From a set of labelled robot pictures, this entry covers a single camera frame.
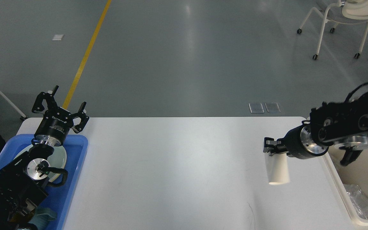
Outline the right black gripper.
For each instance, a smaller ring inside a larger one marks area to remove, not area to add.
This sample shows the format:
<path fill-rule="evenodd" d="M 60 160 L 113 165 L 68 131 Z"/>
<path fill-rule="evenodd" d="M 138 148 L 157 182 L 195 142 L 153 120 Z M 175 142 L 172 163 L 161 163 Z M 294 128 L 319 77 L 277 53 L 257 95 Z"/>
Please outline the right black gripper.
<path fill-rule="evenodd" d="M 311 135 L 311 127 L 303 124 L 288 131 L 283 138 L 275 140 L 271 137 L 264 137 L 263 153 L 273 156 L 286 153 L 288 157 L 298 159 L 310 159 L 323 156 L 329 147 L 315 143 Z"/>

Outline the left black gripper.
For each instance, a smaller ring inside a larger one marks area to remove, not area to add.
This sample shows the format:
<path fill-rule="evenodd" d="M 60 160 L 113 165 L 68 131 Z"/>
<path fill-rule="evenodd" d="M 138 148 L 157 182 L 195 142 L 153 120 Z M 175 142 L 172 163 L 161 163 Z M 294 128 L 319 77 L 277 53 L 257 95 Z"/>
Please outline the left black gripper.
<path fill-rule="evenodd" d="M 39 93 L 32 106 L 32 113 L 44 114 L 34 138 L 40 143 L 47 141 L 55 147 L 63 145 L 70 129 L 75 134 L 82 132 L 90 119 L 85 111 L 87 102 L 83 102 L 76 113 L 59 107 L 54 98 L 58 89 L 56 85 L 53 90 Z M 80 119 L 79 123 L 76 124 L 74 119 Z"/>

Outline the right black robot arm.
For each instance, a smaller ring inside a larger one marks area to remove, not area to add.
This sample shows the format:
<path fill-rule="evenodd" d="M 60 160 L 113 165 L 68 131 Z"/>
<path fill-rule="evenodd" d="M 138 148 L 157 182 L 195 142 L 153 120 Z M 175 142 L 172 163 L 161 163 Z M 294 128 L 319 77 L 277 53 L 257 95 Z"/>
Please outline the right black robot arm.
<path fill-rule="evenodd" d="M 284 137 L 277 140 L 265 137 L 263 153 L 310 159 L 323 156 L 334 146 L 345 151 L 340 165 L 353 163 L 368 148 L 368 92 L 358 99 L 351 98 L 367 85 L 365 82 L 356 87 L 341 103 L 323 102 L 320 107 L 312 108 L 309 119 Z"/>

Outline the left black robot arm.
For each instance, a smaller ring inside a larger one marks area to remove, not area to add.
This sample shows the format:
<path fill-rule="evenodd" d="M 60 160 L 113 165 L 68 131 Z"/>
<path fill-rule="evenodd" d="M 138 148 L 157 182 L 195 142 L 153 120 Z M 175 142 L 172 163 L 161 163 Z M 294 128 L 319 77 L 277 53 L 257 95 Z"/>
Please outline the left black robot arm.
<path fill-rule="evenodd" d="M 37 207 L 53 205 L 57 212 L 57 222 L 51 229 L 60 230 L 64 226 L 70 203 L 83 166 L 88 141 L 79 135 L 89 116 L 83 102 L 76 113 L 57 105 L 55 94 L 58 86 L 48 92 L 41 92 L 32 107 L 33 113 L 43 114 L 42 121 L 31 139 L 30 149 L 12 158 L 20 147 L 15 140 L 23 140 L 24 135 L 13 137 L 0 154 L 0 230 L 37 230 L 29 222 L 37 216 Z M 70 130 L 71 140 L 81 141 L 80 153 L 65 155 L 66 166 L 54 167 L 49 157 L 58 154 L 55 148 L 63 146 Z"/>

